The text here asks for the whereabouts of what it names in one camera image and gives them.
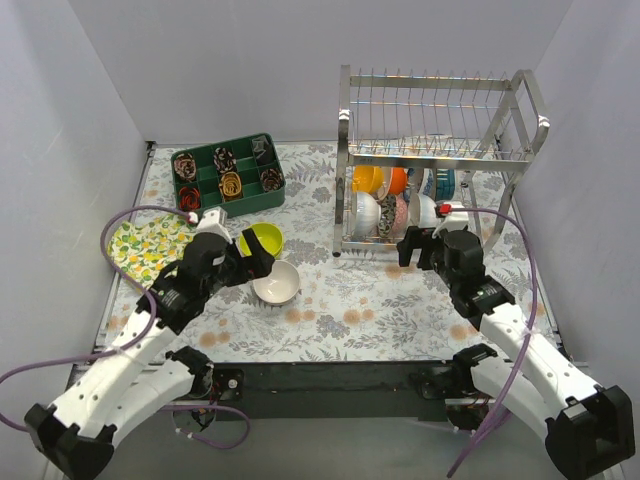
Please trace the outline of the light blue white bowl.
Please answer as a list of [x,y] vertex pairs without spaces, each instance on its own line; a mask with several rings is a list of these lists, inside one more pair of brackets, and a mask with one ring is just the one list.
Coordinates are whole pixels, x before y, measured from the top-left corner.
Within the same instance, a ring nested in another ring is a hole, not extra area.
[[436,208],[436,202],[430,197],[413,193],[408,206],[409,226],[436,228],[441,221],[436,214]]

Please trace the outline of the teal bowl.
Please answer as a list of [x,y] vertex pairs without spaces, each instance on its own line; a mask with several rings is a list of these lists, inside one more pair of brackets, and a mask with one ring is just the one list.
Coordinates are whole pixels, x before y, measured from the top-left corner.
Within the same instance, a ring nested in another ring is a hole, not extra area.
[[435,177],[435,201],[448,201],[455,195],[456,175],[453,169],[437,169]]

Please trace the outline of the dark floral rolled tie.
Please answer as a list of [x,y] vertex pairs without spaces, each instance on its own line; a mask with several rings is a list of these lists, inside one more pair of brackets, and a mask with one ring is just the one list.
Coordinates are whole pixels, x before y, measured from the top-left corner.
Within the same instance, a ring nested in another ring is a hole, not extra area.
[[214,149],[213,163],[220,175],[237,170],[237,160],[235,156],[231,150],[225,147]]

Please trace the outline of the floral table mat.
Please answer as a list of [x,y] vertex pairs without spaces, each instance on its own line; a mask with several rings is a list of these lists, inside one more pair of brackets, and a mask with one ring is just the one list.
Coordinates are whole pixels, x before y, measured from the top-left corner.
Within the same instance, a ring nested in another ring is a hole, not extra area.
[[[398,266],[394,249],[332,256],[336,146],[276,146],[285,201],[278,208],[227,221],[232,235],[251,224],[275,224],[281,258],[296,267],[296,297],[272,307],[250,285],[223,289],[168,347],[191,345],[214,362],[445,360],[489,343],[455,312],[433,272]],[[488,273],[532,308],[529,262],[519,231],[506,225],[486,255]]]

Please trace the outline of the dark floral pink bowl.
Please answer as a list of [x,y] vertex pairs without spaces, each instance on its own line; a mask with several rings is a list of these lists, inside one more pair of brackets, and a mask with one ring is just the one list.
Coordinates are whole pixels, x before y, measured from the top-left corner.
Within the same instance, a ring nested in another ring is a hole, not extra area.
[[388,194],[381,202],[378,233],[381,238],[398,238],[408,224],[408,206],[402,196]]

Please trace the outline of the beige bowl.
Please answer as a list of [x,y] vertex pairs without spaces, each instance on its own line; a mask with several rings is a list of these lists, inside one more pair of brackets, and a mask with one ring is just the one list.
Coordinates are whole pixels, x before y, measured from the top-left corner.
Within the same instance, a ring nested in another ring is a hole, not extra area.
[[298,294],[300,285],[296,267],[287,261],[276,260],[267,277],[252,282],[252,289],[260,300],[279,306],[291,301]]

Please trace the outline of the lime green bowl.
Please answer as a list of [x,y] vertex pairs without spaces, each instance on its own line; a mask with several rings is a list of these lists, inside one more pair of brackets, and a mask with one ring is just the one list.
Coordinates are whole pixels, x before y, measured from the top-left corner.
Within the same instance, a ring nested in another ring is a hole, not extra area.
[[268,222],[254,223],[249,228],[255,233],[264,249],[279,258],[284,247],[284,236],[278,226]]
[[263,240],[263,247],[275,259],[279,259],[284,248],[284,241],[280,238],[265,237]]

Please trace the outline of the lemon print cloth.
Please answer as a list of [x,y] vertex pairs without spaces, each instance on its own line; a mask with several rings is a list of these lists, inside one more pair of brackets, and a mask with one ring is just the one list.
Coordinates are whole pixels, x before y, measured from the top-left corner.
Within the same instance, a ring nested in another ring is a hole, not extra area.
[[141,225],[124,222],[113,234],[107,252],[135,282],[149,288],[160,271],[180,260],[195,235],[195,227],[175,214]]

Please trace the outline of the steel two-tier dish rack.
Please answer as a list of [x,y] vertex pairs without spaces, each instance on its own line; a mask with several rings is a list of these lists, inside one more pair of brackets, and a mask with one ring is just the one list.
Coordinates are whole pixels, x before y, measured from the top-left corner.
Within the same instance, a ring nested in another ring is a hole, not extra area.
[[530,69],[479,73],[353,72],[340,69],[336,200],[332,253],[379,251],[385,240],[352,233],[351,189],[358,165],[453,169],[476,195],[477,172],[498,172],[509,212],[515,189],[544,145],[550,120]]

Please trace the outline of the yellow black rolled tie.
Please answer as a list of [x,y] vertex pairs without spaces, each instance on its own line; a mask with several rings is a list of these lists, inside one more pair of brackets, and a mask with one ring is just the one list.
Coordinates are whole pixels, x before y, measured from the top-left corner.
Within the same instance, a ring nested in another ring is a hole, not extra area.
[[240,175],[231,171],[221,176],[219,190],[224,202],[230,202],[243,197],[243,185]]

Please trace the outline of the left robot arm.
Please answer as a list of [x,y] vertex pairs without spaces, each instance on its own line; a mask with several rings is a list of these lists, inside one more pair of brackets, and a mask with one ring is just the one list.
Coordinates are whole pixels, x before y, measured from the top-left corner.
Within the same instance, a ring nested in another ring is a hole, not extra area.
[[250,253],[216,232],[199,232],[181,259],[165,266],[125,327],[85,374],[50,405],[25,415],[34,445],[70,479],[94,479],[116,446],[140,423],[180,397],[200,400],[214,385],[213,362],[192,347],[168,355],[155,373],[143,370],[224,287],[264,278],[274,258],[254,231]]

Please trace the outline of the green compartment tray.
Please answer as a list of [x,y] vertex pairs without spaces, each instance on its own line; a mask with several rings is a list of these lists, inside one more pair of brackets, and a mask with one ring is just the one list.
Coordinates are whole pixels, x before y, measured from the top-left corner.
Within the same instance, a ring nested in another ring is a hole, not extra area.
[[284,204],[286,181],[267,133],[178,151],[170,166],[182,211],[202,214],[221,207],[236,217]]

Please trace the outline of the pink brown rolled tie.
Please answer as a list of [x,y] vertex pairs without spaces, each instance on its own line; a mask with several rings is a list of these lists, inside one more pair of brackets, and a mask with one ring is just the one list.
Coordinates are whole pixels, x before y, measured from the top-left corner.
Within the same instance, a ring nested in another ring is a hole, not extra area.
[[173,160],[173,169],[181,182],[188,183],[196,180],[197,165],[191,153],[180,153]]

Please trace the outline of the yellow orange bowl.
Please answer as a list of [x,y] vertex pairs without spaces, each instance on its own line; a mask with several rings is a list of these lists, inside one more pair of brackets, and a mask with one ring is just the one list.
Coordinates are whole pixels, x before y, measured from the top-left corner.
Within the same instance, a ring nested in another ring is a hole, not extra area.
[[377,192],[384,181],[384,173],[380,167],[358,165],[354,168],[352,190],[368,194]]

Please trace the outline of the red black rolled tie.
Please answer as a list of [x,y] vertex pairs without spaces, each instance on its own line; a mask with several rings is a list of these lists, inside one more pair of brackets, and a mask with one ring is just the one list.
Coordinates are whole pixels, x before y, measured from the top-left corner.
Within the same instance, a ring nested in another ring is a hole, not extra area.
[[184,186],[178,191],[179,209],[185,212],[201,208],[201,195],[197,187]]

